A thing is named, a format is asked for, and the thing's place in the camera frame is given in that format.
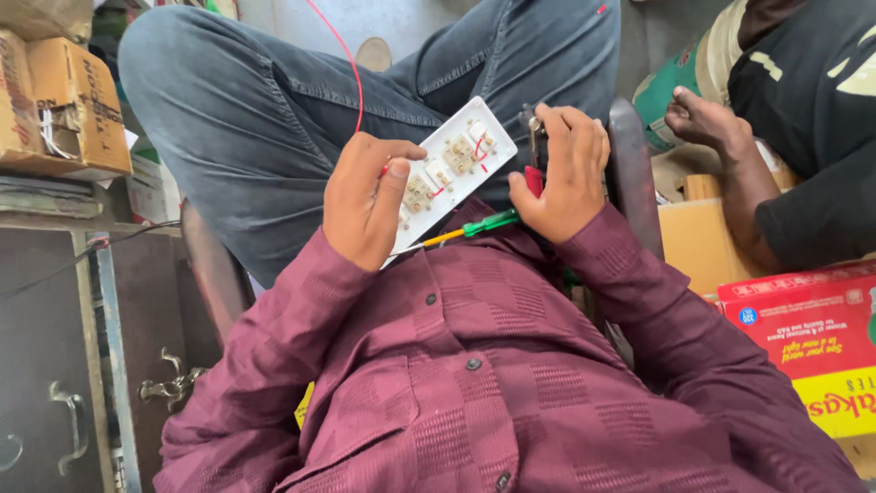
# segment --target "jeans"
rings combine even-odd
[[[507,209],[507,174],[529,155],[517,120],[523,104],[608,118],[618,2],[483,0],[389,70],[358,68],[361,130],[420,143],[481,96],[520,152],[476,195]],[[313,29],[326,28],[314,15]],[[160,7],[125,33],[119,70],[183,192],[253,277],[272,286],[321,224],[326,182],[355,130],[349,62],[206,11]]]

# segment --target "metal handle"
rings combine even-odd
[[[16,445],[18,445],[18,453],[15,454],[15,457],[9,459],[9,461],[6,462],[5,464],[0,464],[0,473],[4,473],[4,472],[12,469],[12,466],[14,466],[16,462],[18,462],[18,459],[21,459],[21,453],[23,453],[25,450],[25,443],[23,441],[21,441],[21,439],[19,437],[10,433],[10,434],[6,435],[6,439],[8,441],[14,442]]]
[[[58,471],[60,475],[67,475],[70,462],[79,459],[85,455],[88,450],[88,433],[79,433],[80,424],[85,422],[85,401],[79,394],[69,394],[60,389],[60,382],[52,382],[49,386],[49,397],[59,403],[67,403],[67,408],[70,410],[70,423],[73,426],[73,452],[60,458],[58,461]]]
[[[167,352],[167,347],[161,348],[161,359],[170,361],[173,364],[173,369],[176,370],[176,378],[170,382],[155,383],[152,380],[144,380],[140,384],[138,394],[140,400],[148,403],[153,397],[166,397],[167,410],[173,412],[173,407],[179,401],[186,398],[188,389],[194,385],[194,381],[201,375],[207,372],[204,368],[192,368],[187,374],[184,374],[185,367],[182,365],[182,360]]]

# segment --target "chair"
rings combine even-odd
[[[660,219],[645,134],[629,101],[617,98],[608,121],[611,157],[605,170],[609,199],[626,216],[643,247],[663,259]],[[182,237],[186,241],[198,287],[224,346],[235,320],[255,301],[237,259],[204,223],[186,199],[182,204]]]

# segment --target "chair armrest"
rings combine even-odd
[[[626,216],[642,246],[663,260],[651,155],[639,113],[622,97],[611,104],[608,138],[611,156],[605,169],[605,184],[609,200]]]

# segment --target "maroon shirt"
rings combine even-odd
[[[486,213],[470,201],[449,227]],[[613,207],[556,250],[664,397],[540,273],[533,240],[500,231],[380,274],[318,231],[167,420],[156,488],[865,491],[766,353]]]

